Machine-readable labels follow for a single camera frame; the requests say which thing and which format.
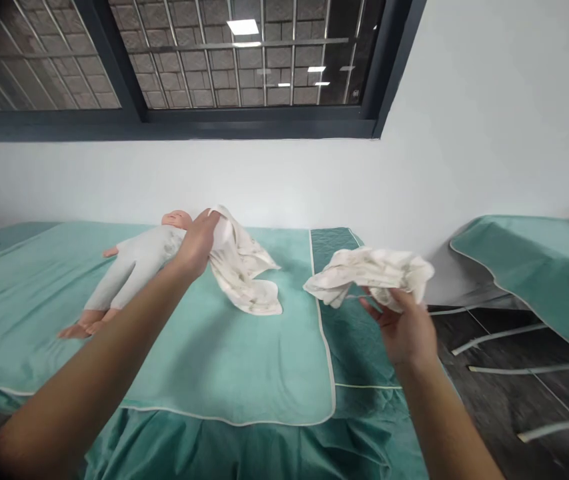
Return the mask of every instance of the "baby doll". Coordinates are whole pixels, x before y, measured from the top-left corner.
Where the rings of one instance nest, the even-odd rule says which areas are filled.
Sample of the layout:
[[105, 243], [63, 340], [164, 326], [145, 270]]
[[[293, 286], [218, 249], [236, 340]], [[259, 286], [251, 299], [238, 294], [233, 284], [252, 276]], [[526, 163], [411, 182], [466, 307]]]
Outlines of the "baby doll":
[[104, 257], [117, 255], [117, 259], [97, 284], [78, 322], [57, 336], [82, 339], [100, 330], [177, 253], [191, 222], [188, 213], [174, 210], [162, 217], [159, 227], [104, 251]]

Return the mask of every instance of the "black window frame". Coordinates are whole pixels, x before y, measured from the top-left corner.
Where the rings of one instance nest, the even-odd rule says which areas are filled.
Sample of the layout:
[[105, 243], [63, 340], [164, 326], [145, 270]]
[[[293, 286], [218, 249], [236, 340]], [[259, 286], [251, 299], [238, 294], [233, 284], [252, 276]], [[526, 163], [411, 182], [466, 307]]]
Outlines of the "black window frame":
[[107, 0], [75, 0], [120, 109], [0, 111], [0, 141], [379, 139], [426, 0], [386, 0], [359, 105], [148, 109]]

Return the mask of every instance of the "massage bed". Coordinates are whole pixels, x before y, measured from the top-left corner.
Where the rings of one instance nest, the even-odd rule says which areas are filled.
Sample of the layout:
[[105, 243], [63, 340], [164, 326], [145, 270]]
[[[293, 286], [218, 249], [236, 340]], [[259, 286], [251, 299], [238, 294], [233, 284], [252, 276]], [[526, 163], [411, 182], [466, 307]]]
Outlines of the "massage bed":
[[[450, 245], [454, 251], [485, 266], [497, 287], [519, 298], [542, 321], [473, 339], [455, 348], [454, 355], [485, 341], [545, 328], [569, 342], [569, 220], [487, 215], [471, 222]], [[525, 369], [472, 365], [469, 370], [494, 375], [535, 375], [569, 370], [569, 363]], [[567, 429], [569, 421], [543, 425], [518, 437], [528, 442]]]
[[[113, 259], [147, 229], [89, 222], [0, 230], [0, 424], [87, 340], [60, 340]], [[248, 229], [282, 266], [283, 314], [236, 309], [210, 269], [187, 292], [78, 469], [85, 479], [428, 478], [377, 325], [302, 290], [347, 228]], [[361, 294], [357, 287], [350, 292]]]

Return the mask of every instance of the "doll head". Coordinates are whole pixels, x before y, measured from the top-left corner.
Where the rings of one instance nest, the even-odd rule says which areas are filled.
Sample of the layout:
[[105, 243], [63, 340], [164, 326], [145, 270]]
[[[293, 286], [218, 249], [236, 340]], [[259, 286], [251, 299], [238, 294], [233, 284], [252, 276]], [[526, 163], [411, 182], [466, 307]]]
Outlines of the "doll head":
[[162, 225], [173, 225], [182, 230], [188, 230], [193, 221], [191, 215], [184, 210], [173, 210], [162, 217]]

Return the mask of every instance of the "wooden floor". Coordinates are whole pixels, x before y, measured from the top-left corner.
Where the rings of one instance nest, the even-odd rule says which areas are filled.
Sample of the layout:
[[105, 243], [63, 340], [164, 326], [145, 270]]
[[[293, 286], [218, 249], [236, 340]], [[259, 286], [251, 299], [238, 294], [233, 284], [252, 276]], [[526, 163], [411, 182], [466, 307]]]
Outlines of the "wooden floor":
[[507, 480], [569, 479], [569, 431], [521, 442], [516, 434], [569, 421], [569, 371], [473, 373], [466, 367], [523, 368], [569, 362], [569, 344], [550, 329], [491, 340], [457, 357], [467, 341], [537, 323], [531, 312], [475, 309], [435, 316], [440, 359]]

